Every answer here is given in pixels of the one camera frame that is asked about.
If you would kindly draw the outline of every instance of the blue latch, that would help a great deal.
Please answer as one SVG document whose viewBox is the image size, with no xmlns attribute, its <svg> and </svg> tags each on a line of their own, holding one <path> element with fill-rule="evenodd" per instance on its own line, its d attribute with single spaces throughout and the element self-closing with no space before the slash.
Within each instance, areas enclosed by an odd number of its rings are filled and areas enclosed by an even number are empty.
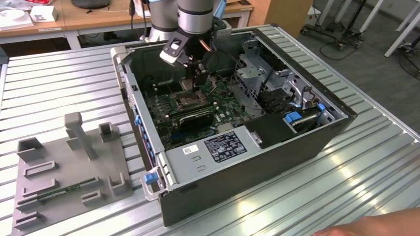
<svg viewBox="0 0 420 236">
<path fill-rule="evenodd" d="M 147 184 L 153 184 L 159 180 L 158 173 L 150 173 L 145 176 L 145 181 Z"/>
<path fill-rule="evenodd" d="M 298 112 L 291 112 L 287 114 L 286 119 L 287 119 L 289 123 L 293 123 L 294 121 L 302 119 L 302 115 Z"/>
<path fill-rule="evenodd" d="M 135 125 L 141 125 L 142 124 L 141 115 L 137 115 L 137 118 L 134 119 L 134 124 Z"/>
<path fill-rule="evenodd" d="M 318 109 L 321 109 L 322 112 L 326 110 L 326 106 L 323 103 L 318 104 Z"/>
</svg>

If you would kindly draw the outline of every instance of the motherboard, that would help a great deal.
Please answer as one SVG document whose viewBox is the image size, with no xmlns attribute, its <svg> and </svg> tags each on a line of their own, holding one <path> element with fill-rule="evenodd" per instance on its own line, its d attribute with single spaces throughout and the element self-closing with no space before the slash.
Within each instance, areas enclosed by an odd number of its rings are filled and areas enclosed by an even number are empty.
<svg viewBox="0 0 420 236">
<path fill-rule="evenodd" d="M 222 133 L 251 117 L 231 91 L 233 78 L 210 77 L 199 91 L 189 80 L 151 81 L 146 103 L 167 150 Z"/>
</svg>

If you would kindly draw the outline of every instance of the wooden desk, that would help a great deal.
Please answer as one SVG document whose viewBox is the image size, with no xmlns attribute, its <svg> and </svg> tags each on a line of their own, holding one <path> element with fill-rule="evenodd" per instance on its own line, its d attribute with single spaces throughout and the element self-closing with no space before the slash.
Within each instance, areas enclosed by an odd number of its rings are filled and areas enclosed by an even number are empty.
<svg viewBox="0 0 420 236">
<path fill-rule="evenodd" d="M 71 0 L 62 0 L 67 30 L 83 30 L 101 27 L 130 25 L 129 0 L 111 0 L 110 8 L 93 10 L 87 14 L 86 9 L 73 5 Z M 143 23 L 143 17 L 135 15 L 135 23 Z"/>
<path fill-rule="evenodd" d="M 34 27 L 0 31 L 0 44 L 65 37 L 67 38 L 71 49 L 81 49 L 82 45 L 78 38 L 81 35 L 131 29 L 129 0 L 111 0 L 110 9 L 106 7 L 93 10 L 91 13 L 87 13 L 86 9 L 75 7 L 71 0 L 58 0 L 54 4 L 58 9 L 61 8 L 61 21 L 35 23 L 37 25 Z M 249 25 L 253 9 L 254 7 L 251 5 L 245 6 L 238 2 L 230 3 L 223 18 L 239 18 L 238 27 L 246 27 Z M 149 17 L 146 20 L 147 27 L 151 27 L 151 18 Z M 143 27 L 143 18 L 135 15 L 134 28 L 139 29 Z M 62 29 L 50 32 L 39 32 L 42 28 Z"/>
<path fill-rule="evenodd" d="M 45 35 L 49 35 L 47 38 L 51 38 L 50 35 L 53 32 L 57 33 L 57 37 L 63 37 L 63 31 L 66 31 L 66 22 L 65 22 L 65 15 L 63 15 L 63 7 L 62 7 L 62 0 L 57 0 L 53 5 L 57 7 L 58 10 L 58 20 L 55 22 L 34 22 L 33 27 L 26 27 L 21 29 L 11 29 L 0 31 L 0 43 L 3 42 L 2 38 L 22 36 L 26 35 L 29 40 L 38 40 L 46 39 Z"/>
</svg>

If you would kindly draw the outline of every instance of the white box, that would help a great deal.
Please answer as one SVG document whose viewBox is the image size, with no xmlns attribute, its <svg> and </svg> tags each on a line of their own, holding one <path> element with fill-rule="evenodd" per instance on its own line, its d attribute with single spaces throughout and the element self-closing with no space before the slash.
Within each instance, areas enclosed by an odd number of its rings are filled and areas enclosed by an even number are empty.
<svg viewBox="0 0 420 236">
<path fill-rule="evenodd" d="M 34 26 L 34 24 L 30 14 L 27 12 L 26 15 L 17 20 L 3 19 L 3 17 L 0 17 L 0 31 L 19 29 L 31 26 Z"/>
<path fill-rule="evenodd" d="M 31 18 L 35 22 L 51 22 L 58 19 L 58 10 L 55 6 L 34 6 Z"/>
</svg>

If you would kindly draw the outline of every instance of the black cable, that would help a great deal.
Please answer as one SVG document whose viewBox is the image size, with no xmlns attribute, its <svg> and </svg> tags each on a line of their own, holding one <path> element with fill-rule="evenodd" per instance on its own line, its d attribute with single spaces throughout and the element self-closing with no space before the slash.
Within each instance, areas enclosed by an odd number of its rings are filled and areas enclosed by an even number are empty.
<svg viewBox="0 0 420 236">
<path fill-rule="evenodd" d="M 130 26 L 131 26 L 133 34 L 134 34 L 137 40 L 139 40 L 141 37 L 139 37 L 137 31 L 134 30 L 134 15 L 135 15 L 135 13 L 137 13 L 137 7 L 134 5 L 134 0 L 130 0 L 130 8 L 129 8 L 129 14 L 131 15 Z"/>
<path fill-rule="evenodd" d="M 337 18 L 337 15 L 338 15 L 339 12 L 341 12 L 341 9 L 342 9 L 342 6 L 343 6 L 345 2 L 346 2 L 346 0 L 343 0 L 343 2 L 342 2 L 341 5 L 339 5 L 339 8 L 337 9 L 337 13 L 335 13 L 334 19 Z"/>
<path fill-rule="evenodd" d="M 137 31 L 134 30 L 133 21 L 134 21 L 134 16 L 131 16 L 131 31 L 133 31 L 133 34 L 134 34 L 134 36 L 135 36 L 137 40 L 139 40 L 139 39 L 141 39 L 141 37 L 139 37 L 139 35 L 138 35 Z"/>
<path fill-rule="evenodd" d="M 86 37 L 89 37 L 89 38 L 97 38 L 98 36 L 99 36 L 99 33 L 95 36 L 87 36 L 86 35 Z"/>
<path fill-rule="evenodd" d="M 226 50 L 219 49 L 218 52 L 223 52 L 226 55 L 230 56 L 230 58 L 237 62 L 237 64 L 239 64 L 239 61 L 237 60 L 237 58 L 233 56 L 233 54 L 230 54 Z"/>
<path fill-rule="evenodd" d="M 87 40 L 87 41 L 90 41 L 91 43 L 94 43 L 94 44 L 97 44 L 97 45 L 99 45 L 99 46 L 103 46 L 105 44 L 102 44 L 102 43 L 98 43 L 98 42 L 95 42 L 94 40 L 91 40 L 91 39 L 89 39 L 89 38 L 86 38 L 86 35 L 82 35 L 83 37 L 85 37 L 85 39 Z"/>
<path fill-rule="evenodd" d="M 147 23 L 146 23 L 146 11 L 145 11 L 143 1 L 142 1 L 142 11 L 143 11 L 143 23 L 145 23 L 143 38 L 146 39 L 146 37 L 147 37 Z"/>
<path fill-rule="evenodd" d="M 414 61 L 409 58 L 409 56 L 405 54 L 405 57 L 407 58 L 407 60 L 410 61 L 410 63 L 415 66 L 415 68 L 418 69 L 418 71 L 420 71 L 420 68 L 417 66 L 417 64 L 414 63 Z"/>
<path fill-rule="evenodd" d="M 327 36 L 327 37 L 330 37 L 330 38 L 334 38 L 334 39 L 337 40 L 337 42 L 341 41 L 339 38 L 334 37 L 333 35 L 330 35 L 330 34 L 322 32 L 322 31 L 318 31 L 317 29 L 311 29 L 311 30 L 315 31 L 315 32 L 317 32 L 318 34 L 321 34 L 321 35 L 325 35 L 325 36 Z"/>
<path fill-rule="evenodd" d="M 313 3 L 313 8 L 314 8 L 314 14 L 315 14 L 315 18 L 317 18 L 317 24 L 315 24 L 315 27 L 322 27 L 322 24 L 321 24 L 321 19 L 318 18 L 318 14 L 317 14 L 317 7 L 315 7 L 315 0 L 314 0 L 314 3 Z"/>
<path fill-rule="evenodd" d="M 405 68 L 403 63 L 402 63 L 402 58 L 403 58 L 403 57 L 406 57 L 406 59 L 410 61 L 410 63 L 415 66 L 415 68 L 417 68 L 418 71 L 419 71 L 419 67 L 415 65 L 415 63 L 413 62 L 413 60 L 407 57 L 407 55 L 406 55 L 403 52 L 402 52 L 402 55 L 401 55 L 401 57 L 399 57 L 399 64 L 401 64 L 402 69 L 403 69 L 417 80 L 420 81 L 420 78 L 419 78 L 417 75 L 414 75 L 414 74 Z"/>
<path fill-rule="evenodd" d="M 358 51 L 358 49 L 355 49 L 355 51 L 353 51 L 350 54 L 347 54 L 345 57 L 342 57 L 342 58 L 333 58 L 333 57 L 330 57 L 330 56 L 327 56 L 326 54 L 325 54 L 325 52 L 323 52 L 323 48 L 326 48 L 327 46 L 330 46 L 330 45 L 333 45 L 335 42 L 331 42 L 331 43 L 329 43 L 329 44 L 326 44 L 322 48 L 321 48 L 321 54 L 325 56 L 325 57 L 327 57 L 329 59 L 331 59 L 331 60 L 345 60 L 350 55 L 353 55 L 357 51 Z"/>
</svg>

